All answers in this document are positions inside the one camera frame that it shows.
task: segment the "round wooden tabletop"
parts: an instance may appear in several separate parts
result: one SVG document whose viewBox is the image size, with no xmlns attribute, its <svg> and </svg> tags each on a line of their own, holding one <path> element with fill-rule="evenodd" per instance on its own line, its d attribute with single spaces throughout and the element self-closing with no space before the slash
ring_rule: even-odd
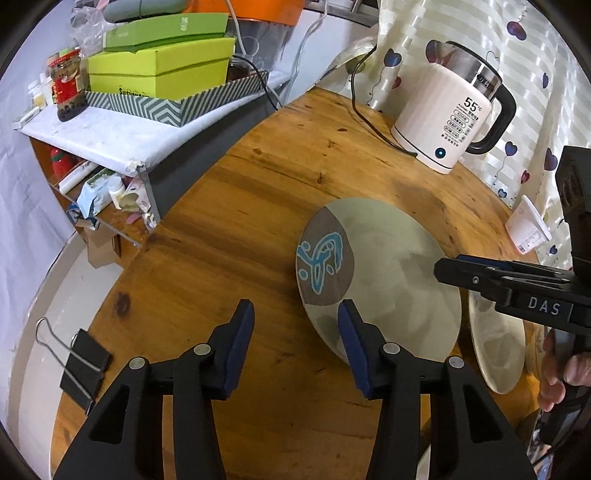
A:
<svg viewBox="0 0 591 480">
<path fill-rule="evenodd" d="M 387 119 L 365 114 L 384 132 Z M 349 367 L 320 339 L 298 293 L 295 253 L 309 219 L 344 197 L 372 197 L 407 212 L 450 257 L 516 260 L 509 209 L 462 165 L 436 173 L 382 143 L 343 97 L 315 89 L 259 124 L 168 212 L 121 275 L 89 333 L 113 362 L 103 390 L 133 357 L 178 357 L 226 323 L 242 298 L 256 321 L 238 389 L 213 411 L 229 478 L 365 477 L 380 402 L 365 401 Z M 535 262 L 535 256 L 521 257 Z M 478 371 L 469 334 L 453 351 Z M 523 375 L 493 395 L 513 425 L 537 408 Z M 428 398 L 422 399 L 422 422 Z M 174 478 L 171 399 L 164 400 L 165 477 Z M 62 395 L 55 471 L 84 422 Z"/>
</svg>

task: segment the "cardboard box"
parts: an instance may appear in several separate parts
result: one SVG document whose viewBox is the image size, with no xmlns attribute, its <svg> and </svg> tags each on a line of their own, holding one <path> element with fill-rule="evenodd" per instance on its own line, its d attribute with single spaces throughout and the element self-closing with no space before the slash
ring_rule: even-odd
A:
<svg viewBox="0 0 591 480">
<path fill-rule="evenodd" d="M 267 84 L 269 73 L 263 70 L 261 77 L 263 82 Z M 174 127 L 182 127 L 216 108 L 260 92 L 262 89 L 258 75 L 253 73 L 246 78 L 224 83 L 182 100 L 98 92 L 86 92 L 86 99 L 88 104 L 93 107 L 140 116 Z"/>
<path fill-rule="evenodd" d="M 190 40 L 222 38 L 226 33 L 228 14 L 176 14 L 143 18 L 104 36 L 105 51 L 136 52 Z"/>
<path fill-rule="evenodd" d="M 226 81 L 234 38 L 196 40 L 88 59 L 90 89 L 180 100 Z"/>
<path fill-rule="evenodd" d="M 121 238 L 102 223 L 96 230 L 84 227 L 88 249 L 88 262 L 95 268 L 109 265 L 121 257 Z"/>
</svg>

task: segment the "orange container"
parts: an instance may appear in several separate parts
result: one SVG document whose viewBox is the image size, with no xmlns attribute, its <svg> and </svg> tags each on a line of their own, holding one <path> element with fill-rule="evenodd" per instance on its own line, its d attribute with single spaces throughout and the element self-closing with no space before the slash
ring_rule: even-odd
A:
<svg viewBox="0 0 591 480">
<path fill-rule="evenodd" d="M 232 0 L 236 16 L 293 26 L 300 19 L 304 0 Z M 185 12 L 228 12 L 224 0 L 189 0 Z"/>
</svg>

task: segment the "human hand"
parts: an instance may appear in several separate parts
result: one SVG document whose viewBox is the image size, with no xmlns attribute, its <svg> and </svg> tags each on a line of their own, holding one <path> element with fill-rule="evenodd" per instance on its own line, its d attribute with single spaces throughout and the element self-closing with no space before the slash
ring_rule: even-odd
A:
<svg viewBox="0 0 591 480">
<path fill-rule="evenodd" d="M 544 411 L 550 411 L 554 405 L 564 400 L 566 388 L 558 379 L 558 360 L 554 355 L 554 330 L 544 340 L 545 356 L 542 360 L 542 378 L 538 403 Z M 591 387 L 591 353 L 583 353 L 570 358 L 564 367 L 564 381 L 575 387 Z"/>
</svg>

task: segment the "white plate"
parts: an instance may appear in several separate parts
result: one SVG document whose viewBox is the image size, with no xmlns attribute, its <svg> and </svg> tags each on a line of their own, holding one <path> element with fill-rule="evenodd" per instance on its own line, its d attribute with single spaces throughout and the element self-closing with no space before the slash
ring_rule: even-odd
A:
<svg viewBox="0 0 591 480">
<path fill-rule="evenodd" d="M 468 295 L 470 331 L 478 365 L 492 391 L 515 388 L 525 362 L 523 320 L 495 311 L 495 303 L 479 293 Z"/>
</svg>

